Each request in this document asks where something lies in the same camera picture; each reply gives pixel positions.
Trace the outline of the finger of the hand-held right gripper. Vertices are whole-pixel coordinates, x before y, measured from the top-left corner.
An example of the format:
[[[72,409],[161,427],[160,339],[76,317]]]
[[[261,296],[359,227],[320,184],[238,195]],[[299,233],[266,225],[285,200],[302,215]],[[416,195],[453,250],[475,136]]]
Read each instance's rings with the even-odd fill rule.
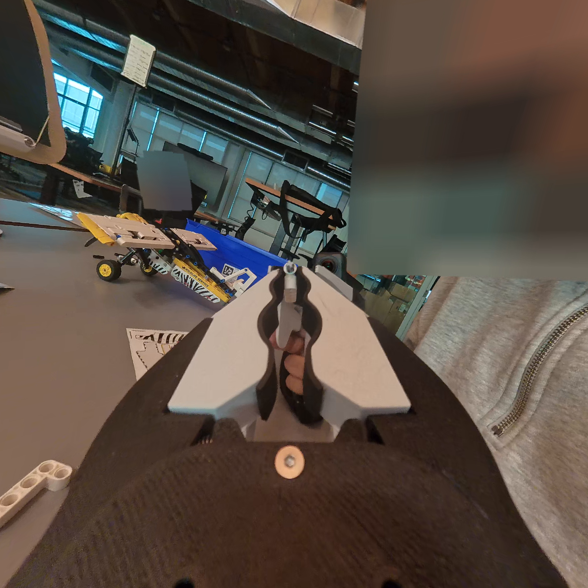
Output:
[[[349,303],[354,304],[358,309],[365,313],[364,298],[361,296],[359,290],[354,289],[349,283],[326,268],[316,268],[316,276],[321,278],[322,281],[326,282],[342,297],[347,299]],[[341,303],[334,302],[334,298],[328,298],[327,302],[324,304],[325,307],[329,308],[329,313],[341,313]]]

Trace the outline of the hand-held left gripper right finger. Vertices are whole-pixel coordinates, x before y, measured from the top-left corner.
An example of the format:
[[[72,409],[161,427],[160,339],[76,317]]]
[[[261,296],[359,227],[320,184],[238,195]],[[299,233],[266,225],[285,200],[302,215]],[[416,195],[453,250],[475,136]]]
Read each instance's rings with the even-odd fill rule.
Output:
[[[364,311],[307,268],[298,268],[297,281],[304,368],[313,376],[304,401],[322,419],[296,416],[296,427],[309,439],[333,440],[347,420],[407,414],[411,402]]]

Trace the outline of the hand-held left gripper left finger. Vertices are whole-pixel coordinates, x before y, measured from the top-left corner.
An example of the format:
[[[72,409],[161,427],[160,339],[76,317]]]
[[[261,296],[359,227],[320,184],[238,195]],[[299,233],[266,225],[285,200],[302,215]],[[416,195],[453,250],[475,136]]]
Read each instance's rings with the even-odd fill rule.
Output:
[[[281,273],[271,271],[213,316],[168,402],[171,413],[233,419],[246,440],[253,438],[256,386],[274,362],[258,320],[273,301],[270,284]]]

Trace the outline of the lego sticker sheet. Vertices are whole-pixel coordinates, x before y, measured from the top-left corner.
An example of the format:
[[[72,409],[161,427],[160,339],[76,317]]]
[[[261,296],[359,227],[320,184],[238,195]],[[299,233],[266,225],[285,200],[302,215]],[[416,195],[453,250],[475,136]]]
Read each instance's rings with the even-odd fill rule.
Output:
[[[127,328],[126,333],[136,380],[142,378],[187,335],[187,332],[177,330],[138,328]]]

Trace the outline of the yellow white lego vehicle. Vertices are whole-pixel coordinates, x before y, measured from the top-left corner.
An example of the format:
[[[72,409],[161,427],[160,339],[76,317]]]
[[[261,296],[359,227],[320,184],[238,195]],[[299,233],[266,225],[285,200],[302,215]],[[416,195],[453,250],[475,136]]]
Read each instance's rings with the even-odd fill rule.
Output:
[[[135,213],[115,217],[78,212],[77,219],[92,238],[85,246],[100,242],[123,246],[126,254],[102,259],[96,273],[105,282],[117,281],[124,266],[137,266],[145,276],[170,275],[211,303],[227,304],[250,288],[257,276],[249,268],[222,273],[205,264],[201,251],[217,247],[200,233],[180,228],[158,228]]]

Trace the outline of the white angled lego beam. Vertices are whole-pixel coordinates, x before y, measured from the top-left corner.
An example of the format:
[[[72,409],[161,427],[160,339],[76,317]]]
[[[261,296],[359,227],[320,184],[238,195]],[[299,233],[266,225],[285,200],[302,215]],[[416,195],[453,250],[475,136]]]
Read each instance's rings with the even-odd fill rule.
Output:
[[[1,528],[8,524],[42,490],[65,489],[73,468],[54,459],[41,462],[1,496]]]

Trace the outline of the person's right hand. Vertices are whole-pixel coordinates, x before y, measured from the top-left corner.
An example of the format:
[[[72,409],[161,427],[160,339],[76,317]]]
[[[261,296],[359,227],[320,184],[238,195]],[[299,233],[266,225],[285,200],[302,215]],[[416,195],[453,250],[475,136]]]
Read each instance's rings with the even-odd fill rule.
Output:
[[[292,332],[285,346],[277,342],[277,331],[271,337],[272,346],[285,354],[284,367],[288,372],[286,387],[294,394],[303,395],[303,376],[305,369],[306,333],[304,330]]]

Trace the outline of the stack of cardboard boxes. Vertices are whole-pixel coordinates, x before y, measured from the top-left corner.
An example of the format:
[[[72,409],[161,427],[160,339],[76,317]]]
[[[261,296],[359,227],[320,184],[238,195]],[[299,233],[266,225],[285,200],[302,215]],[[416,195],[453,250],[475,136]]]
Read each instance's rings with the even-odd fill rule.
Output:
[[[366,313],[404,340],[439,277],[422,275],[356,275]]]

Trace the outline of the blue plastic bin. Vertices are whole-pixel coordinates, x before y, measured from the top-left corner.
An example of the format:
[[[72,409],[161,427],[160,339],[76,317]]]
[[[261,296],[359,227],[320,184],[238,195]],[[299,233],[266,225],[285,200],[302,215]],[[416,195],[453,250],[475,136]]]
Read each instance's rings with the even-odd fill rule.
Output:
[[[270,267],[283,268],[287,263],[286,259],[270,254],[243,240],[224,236],[216,229],[199,222],[188,219],[185,229],[203,235],[217,248],[214,251],[200,250],[204,264],[208,268],[215,267],[220,272],[224,270],[225,265],[236,270],[249,268],[256,275],[254,285],[267,275]]]

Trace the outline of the wooden top standing desk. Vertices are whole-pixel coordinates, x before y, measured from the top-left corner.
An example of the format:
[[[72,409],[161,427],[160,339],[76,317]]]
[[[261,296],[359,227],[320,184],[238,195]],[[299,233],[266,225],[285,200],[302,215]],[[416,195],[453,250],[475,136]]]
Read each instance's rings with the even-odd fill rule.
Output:
[[[285,229],[283,227],[281,217],[278,212],[281,189],[269,187],[261,182],[258,182],[257,180],[253,180],[252,178],[246,178],[245,182],[246,185],[250,187],[253,191],[253,196],[251,199],[251,205],[253,209],[260,210],[268,217],[274,217],[280,223],[279,229],[276,232],[276,236],[272,242],[272,246],[269,252],[289,261],[299,259],[299,255],[297,254],[298,247],[306,239],[302,239],[303,229],[298,224],[298,217],[305,216],[316,218],[319,216],[321,210],[319,208],[315,208],[314,206],[305,205],[301,201],[298,201],[295,198],[287,196],[286,198],[289,201],[288,216],[290,218],[290,230],[293,235],[292,237],[289,237],[285,233]]]

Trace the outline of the grey zip hoodie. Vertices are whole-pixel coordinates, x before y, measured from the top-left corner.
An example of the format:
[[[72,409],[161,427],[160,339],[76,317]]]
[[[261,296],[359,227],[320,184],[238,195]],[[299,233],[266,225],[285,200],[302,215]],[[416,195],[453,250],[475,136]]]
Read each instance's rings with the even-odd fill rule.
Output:
[[[587,283],[440,277],[404,338],[484,436],[569,587],[587,587]]]

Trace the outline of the grey monitor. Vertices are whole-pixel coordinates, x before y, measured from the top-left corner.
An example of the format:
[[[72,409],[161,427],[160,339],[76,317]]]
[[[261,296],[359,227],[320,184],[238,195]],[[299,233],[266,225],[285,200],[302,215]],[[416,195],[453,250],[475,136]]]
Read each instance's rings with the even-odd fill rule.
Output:
[[[194,210],[206,208],[217,212],[228,182],[227,168],[215,163],[212,156],[181,143],[175,145],[165,141],[163,151],[183,155],[187,163]]]

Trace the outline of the white printed paper sheet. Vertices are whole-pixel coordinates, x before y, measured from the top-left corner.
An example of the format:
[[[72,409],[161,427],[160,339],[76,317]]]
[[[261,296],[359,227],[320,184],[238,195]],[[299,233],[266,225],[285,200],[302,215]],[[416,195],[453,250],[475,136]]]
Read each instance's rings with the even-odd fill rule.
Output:
[[[39,210],[42,210],[48,214],[51,214],[55,217],[58,217],[64,221],[81,225],[81,222],[77,216],[78,212],[76,210],[61,208],[61,207],[57,207],[57,206],[43,205],[40,203],[30,203],[30,204],[31,204],[31,206],[33,206]]]

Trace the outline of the white sign on pole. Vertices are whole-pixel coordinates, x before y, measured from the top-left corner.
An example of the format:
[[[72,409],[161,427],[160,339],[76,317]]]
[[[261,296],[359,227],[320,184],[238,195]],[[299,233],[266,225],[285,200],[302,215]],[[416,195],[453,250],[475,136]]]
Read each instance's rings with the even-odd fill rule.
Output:
[[[145,89],[148,85],[148,79],[151,75],[152,65],[155,59],[156,48],[140,37],[131,34],[129,43],[126,49],[125,59],[121,71],[122,78],[131,82],[132,91],[128,101],[128,105],[124,108],[124,119],[118,142],[114,153],[114,160],[111,175],[114,176],[119,164],[122,145],[125,134],[129,127],[130,115],[133,110],[137,92],[140,89]]]

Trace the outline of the black beige chair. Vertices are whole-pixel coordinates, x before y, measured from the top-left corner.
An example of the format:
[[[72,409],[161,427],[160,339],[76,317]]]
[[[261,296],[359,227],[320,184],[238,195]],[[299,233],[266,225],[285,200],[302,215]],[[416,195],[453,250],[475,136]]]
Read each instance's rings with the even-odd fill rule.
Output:
[[[66,153],[48,36],[32,1],[1,1],[1,153],[42,165]]]

